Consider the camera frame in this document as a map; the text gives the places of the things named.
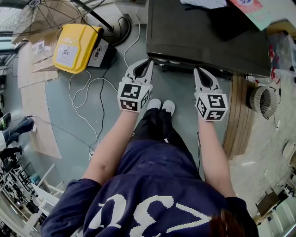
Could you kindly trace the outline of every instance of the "navy blue t-shirt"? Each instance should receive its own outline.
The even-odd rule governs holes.
[[[210,234],[211,216],[229,210],[247,236],[258,236],[246,203],[224,198],[198,179],[188,154],[159,141],[131,142],[117,175],[103,186],[71,181],[42,225],[42,236],[199,236]]]

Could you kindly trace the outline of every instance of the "white cable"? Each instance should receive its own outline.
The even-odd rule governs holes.
[[[126,52],[139,40],[139,38],[140,38],[140,32],[141,32],[141,20],[140,20],[140,18],[139,18],[139,16],[137,15],[138,14],[138,10],[139,10],[139,7],[138,7],[138,9],[137,9],[137,11],[136,11],[136,16],[138,17],[138,20],[139,20],[139,35],[138,35],[138,38],[135,40],[135,42],[134,43],[132,43],[127,49],[126,49],[126,51],[124,52],[124,54],[123,54],[123,58],[124,58],[124,62],[125,62],[125,64],[126,64],[126,66],[127,67],[129,67],[129,65],[128,65],[128,63],[126,62],[126,59],[125,59],[125,54],[126,54]]]
[[[98,80],[98,79],[105,80],[106,82],[108,82],[108,83],[113,87],[113,89],[114,89],[116,92],[118,92],[118,91],[116,90],[116,88],[114,87],[114,85],[113,85],[110,81],[108,81],[107,79],[105,79],[105,78],[103,78],[103,77],[98,77],[98,78],[95,78],[95,79],[93,79],[93,80],[90,81],[92,75],[91,75],[91,73],[90,73],[88,70],[86,70],[86,71],[87,71],[88,74],[89,74],[89,79],[88,79],[87,83],[85,84],[85,86],[84,86],[82,89],[79,89],[79,90],[75,93],[75,95],[74,95],[73,98],[72,98],[71,95],[70,95],[70,88],[71,88],[71,80],[72,80],[72,78],[73,78],[73,76],[74,76],[75,74],[73,74],[73,75],[71,76],[71,78],[70,78],[70,83],[69,83],[69,97],[70,97],[70,99],[71,99],[71,101],[72,101],[72,107],[74,108],[74,110],[76,111],[76,113],[78,114],[78,116],[79,116],[80,118],[84,119],[84,120],[88,123],[88,125],[92,128],[92,130],[94,131],[94,133],[95,133],[95,135],[96,135],[96,140],[97,140],[97,142],[98,142],[98,144],[97,144],[97,146],[98,146],[98,145],[99,145],[99,140],[98,140],[98,135],[97,135],[96,130],[93,128],[93,126],[91,126],[91,124],[88,122],[88,120],[87,120],[85,117],[81,116],[81,115],[78,113],[77,109],[80,108],[80,107],[82,107],[82,106],[85,104],[85,102],[87,101],[87,95],[88,95],[88,89],[89,89],[89,86],[90,86],[90,84],[91,84],[93,81],[95,81],[95,80]],[[87,87],[87,90],[86,90],[86,95],[85,95],[85,100],[84,100],[84,102],[83,102],[81,105],[76,106],[75,103],[74,103],[74,100],[75,100],[75,98],[76,98],[77,93],[78,93],[79,91],[84,90],[86,87]]]

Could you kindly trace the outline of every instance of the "black pants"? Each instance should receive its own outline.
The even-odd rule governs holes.
[[[34,120],[32,118],[25,117],[11,131],[9,131],[8,129],[4,130],[2,133],[6,142],[6,146],[16,141],[22,133],[31,131],[33,129],[33,126]]]
[[[19,147],[13,148],[5,148],[3,151],[0,152],[0,159],[4,161],[7,157],[11,157],[15,159],[14,153],[20,152],[21,149]]]
[[[144,139],[152,139],[161,142],[165,142],[166,139],[169,144],[178,147],[186,153],[196,167],[192,155],[186,147],[183,139],[173,128],[172,114],[170,112],[159,110],[157,108],[146,111],[138,126],[134,130],[134,136],[131,140]]]

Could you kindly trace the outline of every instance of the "metal mesh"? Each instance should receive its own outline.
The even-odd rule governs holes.
[[[104,0],[80,2],[89,9],[83,9],[76,0],[3,0],[0,2],[0,36],[18,37],[56,30],[84,16]]]

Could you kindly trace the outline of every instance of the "floor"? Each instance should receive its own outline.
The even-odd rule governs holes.
[[[255,203],[264,192],[273,188],[279,193],[290,175],[289,160],[282,151],[287,141],[296,141],[296,84],[289,73],[282,71],[280,78],[282,96],[275,113],[276,123],[281,120],[279,130],[275,130],[273,117],[266,120],[255,113],[246,153],[229,162],[234,190],[246,201],[251,216],[257,214]]]
[[[140,40],[127,52],[127,62],[132,63],[146,58],[145,36],[146,28],[141,28]],[[123,53],[132,42],[135,41],[138,35],[137,27],[133,27],[129,38],[117,47],[117,60],[112,68],[105,74],[105,78],[110,80],[115,87],[121,81],[125,71],[126,65],[123,60]],[[13,73],[8,76],[7,88],[4,92],[5,97],[5,112],[12,113],[12,119],[18,119],[23,116],[22,101],[20,91],[17,87],[17,60],[13,62]],[[105,70],[89,68],[92,78],[101,77]],[[53,126],[55,138],[62,155],[62,159],[57,159],[37,153],[34,151],[30,136],[23,134],[20,137],[19,144],[24,148],[24,154],[20,156],[23,163],[31,162],[30,169],[32,172],[37,172],[43,176],[46,170],[54,163],[56,168],[48,177],[49,183],[57,185],[60,181],[67,184],[71,179],[79,179],[85,172],[89,164],[89,147],[96,137],[93,130],[87,123],[78,117],[75,110],[72,108],[71,100],[68,96],[68,86],[71,74],[59,71],[59,78],[46,82],[46,96],[49,108],[49,115],[52,124],[61,127],[63,130],[70,132],[72,135],[62,131],[57,126]],[[71,95],[82,88],[87,82],[89,76],[87,72],[75,75],[71,84]],[[219,80],[223,92],[229,95],[231,82],[226,80]],[[188,149],[193,154],[195,162],[198,163],[197,156],[197,116],[194,108],[194,79],[193,74],[163,72],[161,67],[155,66],[152,78],[154,86],[152,98],[159,98],[162,101],[166,99],[173,100],[176,104],[176,112],[173,116],[173,125],[177,132],[188,146]],[[78,110],[78,112],[87,118],[97,132],[102,128],[102,105],[99,100],[99,92],[102,86],[102,81],[97,80],[90,86],[89,95],[86,104]],[[283,96],[282,103],[279,107],[277,119],[284,117],[287,111],[282,109],[282,105],[288,103],[292,105],[292,100],[285,97],[285,88],[290,88],[290,84],[283,82]],[[85,91],[77,95],[75,103],[81,104],[85,98]],[[99,136],[101,140],[109,129],[113,126],[120,114],[117,104],[117,97],[115,91],[107,83],[104,85],[102,92],[102,101],[105,109],[105,119],[103,123],[102,133]],[[251,215],[256,214],[255,202],[264,195],[265,188],[276,185],[284,174],[286,174],[286,162],[280,161],[280,149],[283,146],[284,137],[287,137],[287,130],[289,136],[292,137],[291,126],[289,123],[291,114],[282,121],[282,128],[278,134],[274,134],[272,127],[273,120],[266,121],[259,115],[255,117],[255,124],[252,130],[250,144],[247,148],[247,155],[236,157],[230,162],[231,174],[234,189],[238,197],[243,198],[247,202],[248,210]],[[220,141],[223,141],[226,130],[225,118],[222,122],[216,122],[216,130]],[[265,152],[267,149],[276,147],[277,154]],[[200,168],[201,176],[203,176],[203,169]]]
[[[133,27],[129,38],[117,47],[117,60],[112,68],[110,68],[105,74],[105,78],[110,80],[115,87],[118,87],[127,68],[123,60],[123,53],[128,46],[135,41],[137,36],[138,28]],[[141,28],[141,37],[139,41],[126,54],[129,65],[143,58],[147,58],[145,38],[146,27],[144,26]],[[14,77],[17,75],[17,60],[18,59],[15,59],[13,62],[13,73],[8,76],[7,88],[4,92],[6,100],[4,111],[11,112],[12,119],[18,119],[23,116],[21,96],[19,89],[17,89],[17,78]],[[105,72],[104,69],[96,68],[88,68],[88,70],[92,74],[92,79],[101,77]],[[52,184],[58,184],[60,181],[64,181],[65,184],[67,184],[71,179],[79,179],[84,174],[89,164],[88,145],[94,143],[96,140],[93,130],[83,119],[79,118],[75,110],[72,108],[71,100],[68,95],[70,77],[71,74],[59,71],[59,78],[57,80],[46,82],[46,96],[50,120],[51,123],[54,124],[53,131],[62,159],[60,160],[35,152],[28,134],[22,135],[19,140],[20,145],[22,145],[25,151],[20,157],[23,159],[23,163],[32,163],[32,166],[30,166],[32,172],[34,170],[34,172],[43,176],[46,170],[49,169],[53,163],[55,164],[56,168],[48,178]],[[87,72],[75,75],[71,83],[71,95],[73,96],[78,89],[82,88],[88,79],[89,75]],[[197,115],[194,107],[195,97],[193,74],[162,72],[161,67],[155,66],[152,84],[154,88],[151,98],[159,98],[162,101],[170,99],[175,102],[176,111],[173,116],[173,125],[184,139],[188,149],[193,154],[196,163],[198,163],[198,127]],[[224,93],[228,95],[231,82],[221,79],[220,85]],[[97,132],[102,128],[103,111],[99,101],[101,86],[101,80],[93,82],[89,89],[86,104],[78,109],[78,112],[93,125]],[[77,95],[77,99],[75,100],[77,105],[81,104],[85,99],[85,92],[86,91],[82,91]],[[120,114],[116,92],[108,83],[105,83],[104,85],[102,101],[105,110],[105,118],[99,140],[106,135]],[[226,130],[226,121],[225,118],[222,122],[216,124],[221,142]],[[70,132],[72,135],[66,133],[55,125]],[[88,145],[82,143],[73,135],[83,140]],[[203,176],[202,168],[200,168],[200,170],[201,176]]]

